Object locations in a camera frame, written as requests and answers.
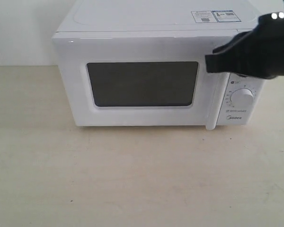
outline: white wall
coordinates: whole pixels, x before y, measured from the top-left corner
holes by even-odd
[[[282,0],[250,0],[261,12]],[[0,65],[53,65],[51,37],[75,0],[0,0]]]

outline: table surface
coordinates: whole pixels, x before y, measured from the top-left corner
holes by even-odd
[[[284,77],[250,124],[76,127],[57,67],[0,67],[0,227],[284,227]]]

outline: dark glass window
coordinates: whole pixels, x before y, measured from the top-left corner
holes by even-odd
[[[195,61],[88,63],[97,106],[188,106],[198,70]]]

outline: microwave oven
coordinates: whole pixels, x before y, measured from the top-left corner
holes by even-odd
[[[76,125],[247,124],[264,80],[204,56],[258,16],[246,0],[78,0],[53,36]]]

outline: midea logo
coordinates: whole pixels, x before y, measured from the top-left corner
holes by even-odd
[[[226,117],[226,119],[227,119],[227,120],[240,120],[240,119],[242,119],[242,118],[241,118],[241,117],[234,117],[234,116],[228,115],[228,116]]]

